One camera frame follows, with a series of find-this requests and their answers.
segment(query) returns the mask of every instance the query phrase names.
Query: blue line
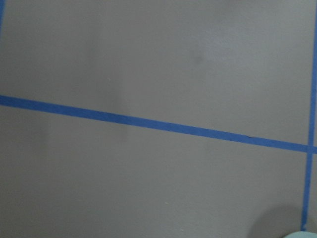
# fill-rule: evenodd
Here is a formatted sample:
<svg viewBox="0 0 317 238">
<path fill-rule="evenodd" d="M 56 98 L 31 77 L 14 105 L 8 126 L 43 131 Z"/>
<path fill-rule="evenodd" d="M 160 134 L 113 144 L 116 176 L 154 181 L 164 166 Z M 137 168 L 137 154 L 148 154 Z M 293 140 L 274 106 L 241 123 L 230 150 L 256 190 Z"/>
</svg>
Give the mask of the blue line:
<svg viewBox="0 0 317 238">
<path fill-rule="evenodd" d="M 189 125 L 175 124 L 175 123 L 169 123 L 169 122 L 158 121 L 158 120 L 130 117 L 130 116 L 124 116 L 119 114 L 113 114 L 113 113 L 99 112 L 99 111 L 94 111 L 89 109 L 75 108 L 75 107 L 63 106 L 63 105 L 52 104 L 52 103 L 44 103 L 44 102 L 38 102 L 33 100 L 20 99 L 20 98 L 14 98 L 14 97 L 2 96 L 2 95 L 0 95 L 0 105 L 35 110 L 35 111 L 46 112 L 46 113 L 67 115 L 67 116 L 78 117 L 78 118 L 108 121 L 113 123 L 139 126 L 139 127 L 164 130 L 164 131 L 171 131 L 176 133 L 202 136 L 202 137 L 208 137 L 208 138 L 216 138 L 220 140 L 235 141 L 240 143 L 279 148 L 284 150 L 307 152 L 307 149 L 308 149 L 307 145 L 303 145 L 303 144 L 271 140 L 271 139 L 265 139 L 265 138 L 259 138 L 259 137 L 250 137 L 250 136 L 231 133 L 231 132 L 212 130 L 212 129 L 194 127 Z"/>
<path fill-rule="evenodd" d="M 3 13 L 4 13 L 4 2 L 5 0 L 0 0 L 0 32 L 1 32 L 1 23 L 3 18 Z"/>
<path fill-rule="evenodd" d="M 311 106 L 309 118 L 309 133 L 308 133 L 308 150 L 306 159 L 306 173 L 305 173 L 305 186 L 303 196 L 303 210 L 301 231 L 306 231 L 306 224 L 308 219 L 308 208 L 311 190 L 312 179 L 312 166 L 313 166 L 313 153 L 314 137 L 315 137 L 315 117 L 316 117 L 316 93 L 317 93 L 317 3 L 315 9 L 315 35 L 314 35 L 314 55 L 313 55 L 313 69 L 312 69 L 312 88 L 311 88 Z"/>
</svg>

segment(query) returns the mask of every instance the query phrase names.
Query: horizontal blue line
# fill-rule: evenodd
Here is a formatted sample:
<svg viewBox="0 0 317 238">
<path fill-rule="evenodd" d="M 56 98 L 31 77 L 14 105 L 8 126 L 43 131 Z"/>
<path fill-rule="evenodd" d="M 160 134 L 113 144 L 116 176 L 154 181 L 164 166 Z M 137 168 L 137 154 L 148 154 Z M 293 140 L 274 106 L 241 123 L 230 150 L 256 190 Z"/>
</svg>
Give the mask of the horizontal blue line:
<svg viewBox="0 0 317 238">
<path fill-rule="evenodd" d="M 124 116 L 119 114 L 106 113 L 106 112 L 100 112 L 100 111 L 76 108 L 76 107 L 69 107 L 69 106 L 63 106 L 63 105 L 52 104 L 52 103 L 44 103 L 44 102 L 38 102 L 33 100 L 20 99 L 20 98 L 14 98 L 14 97 L 2 96 L 2 95 L 0 95 L 0 105 L 14 107 L 14 108 L 29 109 L 34 111 L 46 112 L 46 113 L 54 113 L 54 114 L 60 114 L 60 115 L 78 117 L 78 118 L 108 121 L 108 122 L 113 122 L 118 124 L 139 126 L 139 127 L 150 128 L 150 129 L 171 131 L 176 133 L 215 138 L 220 140 L 234 141 L 234 142 L 240 142 L 245 144 L 279 148 L 284 150 L 307 152 L 307 149 L 308 149 L 307 145 L 303 145 L 303 144 L 297 144 L 297 143 L 291 143 L 291 142 L 285 142 L 285 141 L 279 141 L 279 140 L 271 140 L 271 139 L 265 139 L 260 137 L 251 137 L 251 136 L 241 135 L 241 134 L 236 134 L 231 132 L 212 130 L 212 129 L 206 129 L 201 127 L 182 125 L 182 124 L 176 124 L 176 123 L 169 123 L 169 122 L 158 121 L 158 120 L 130 117 L 130 116 Z"/>
</svg>

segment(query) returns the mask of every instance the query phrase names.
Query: gray surface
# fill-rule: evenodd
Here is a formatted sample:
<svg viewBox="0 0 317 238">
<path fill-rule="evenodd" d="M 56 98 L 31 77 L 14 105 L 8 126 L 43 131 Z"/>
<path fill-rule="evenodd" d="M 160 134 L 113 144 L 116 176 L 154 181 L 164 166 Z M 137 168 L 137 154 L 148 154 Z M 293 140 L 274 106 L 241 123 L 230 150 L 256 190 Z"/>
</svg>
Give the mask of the gray surface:
<svg viewBox="0 0 317 238">
<path fill-rule="evenodd" d="M 306 144 L 314 14 L 313 0 L 8 0 L 0 94 Z M 6 107 L 0 145 L 1 237 L 300 227 L 305 153 Z"/>
<path fill-rule="evenodd" d="M 262 238 L 299 228 L 304 153 L 0 114 L 3 237 Z"/>
<path fill-rule="evenodd" d="M 306 143 L 313 0 L 9 0 L 1 93 Z"/>
</svg>

